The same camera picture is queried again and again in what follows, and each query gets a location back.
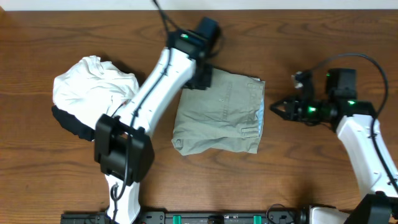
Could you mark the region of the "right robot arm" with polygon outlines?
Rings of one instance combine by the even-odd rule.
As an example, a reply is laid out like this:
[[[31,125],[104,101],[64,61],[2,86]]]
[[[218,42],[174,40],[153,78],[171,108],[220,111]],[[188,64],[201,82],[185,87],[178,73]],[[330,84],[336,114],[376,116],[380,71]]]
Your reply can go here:
[[[310,71],[297,72],[292,79],[301,94],[271,104],[271,111],[287,121],[331,124],[348,153],[362,197],[351,213],[311,205],[296,222],[388,223],[397,218],[397,191],[393,186],[397,182],[397,168],[382,139],[372,103],[357,99],[356,71],[327,71],[325,100],[315,99]]]

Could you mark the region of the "khaki green shorts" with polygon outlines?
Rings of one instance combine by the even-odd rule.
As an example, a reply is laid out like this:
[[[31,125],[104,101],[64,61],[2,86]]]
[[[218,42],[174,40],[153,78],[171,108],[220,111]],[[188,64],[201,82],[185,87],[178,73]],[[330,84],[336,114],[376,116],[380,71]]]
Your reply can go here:
[[[255,154],[264,124],[265,82],[214,69],[207,90],[182,91],[172,144],[186,156],[208,149]]]

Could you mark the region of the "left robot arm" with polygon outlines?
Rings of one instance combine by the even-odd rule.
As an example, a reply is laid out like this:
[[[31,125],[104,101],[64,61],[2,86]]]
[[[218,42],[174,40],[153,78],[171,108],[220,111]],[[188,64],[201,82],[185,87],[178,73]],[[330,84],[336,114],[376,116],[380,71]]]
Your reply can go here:
[[[151,139],[157,123],[179,89],[209,87],[207,60],[219,37],[219,28],[171,32],[138,94],[115,114],[103,114],[97,121],[94,159],[109,186],[110,223],[136,221],[140,183],[154,161]]]

